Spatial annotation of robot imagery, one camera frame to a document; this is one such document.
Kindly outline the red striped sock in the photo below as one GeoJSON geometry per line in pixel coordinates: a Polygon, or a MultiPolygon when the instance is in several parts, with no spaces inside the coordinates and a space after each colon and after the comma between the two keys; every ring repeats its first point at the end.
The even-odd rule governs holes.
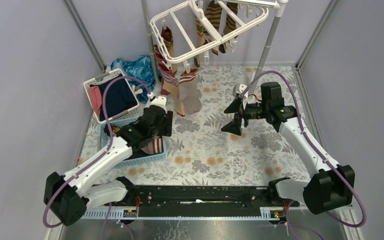
{"type": "Polygon", "coordinates": [[[174,108],[175,108],[176,113],[179,116],[184,117],[186,115],[185,109],[184,109],[183,103],[179,100],[179,94],[178,93],[172,93],[172,99],[174,102],[174,108]]]}
{"type": "Polygon", "coordinates": [[[176,78],[175,73],[172,68],[169,66],[167,61],[161,55],[158,46],[155,44],[154,46],[154,57],[157,60],[158,67],[162,76],[162,86],[161,86],[161,94],[165,96],[172,95],[174,98],[178,98],[179,96],[179,88],[178,88],[178,80],[176,78]]]}

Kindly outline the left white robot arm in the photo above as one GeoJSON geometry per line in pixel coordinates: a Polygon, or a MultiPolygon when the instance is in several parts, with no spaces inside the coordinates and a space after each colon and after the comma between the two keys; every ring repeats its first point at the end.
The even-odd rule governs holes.
{"type": "Polygon", "coordinates": [[[144,108],[142,116],[123,125],[117,134],[110,129],[108,144],[93,157],[64,174],[51,173],[45,182],[43,224],[48,228],[58,226],[48,223],[49,211],[60,224],[70,226],[89,209],[112,202],[124,206],[132,204],[136,187],[126,177],[100,185],[96,182],[117,164],[136,155],[155,137],[171,136],[172,124],[172,111],[151,104],[144,108]]]}

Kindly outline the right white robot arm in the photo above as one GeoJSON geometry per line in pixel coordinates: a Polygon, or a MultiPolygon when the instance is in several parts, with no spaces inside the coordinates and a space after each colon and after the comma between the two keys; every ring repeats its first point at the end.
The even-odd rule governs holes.
{"type": "Polygon", "coordinates": [[[285,105],[282,88],[277,82],[261,84],[261,101],[248,103],[246,85],[237,84],[232,94],[233,102],[224,110],[233,114],[231,122],[221,128],[222,132],[242,135],[242,128],[250,120],[264,119],[273,126],[294,149],[304,163],[310,176],[309,182],[288,177],[272,180],[268,184],[267,201],[279,206],[285,201],[304,203],[311,213],[318,215],[352,203],[355,172],[349,165],[340,165],[306,131],[297,109],[285,105]]]}

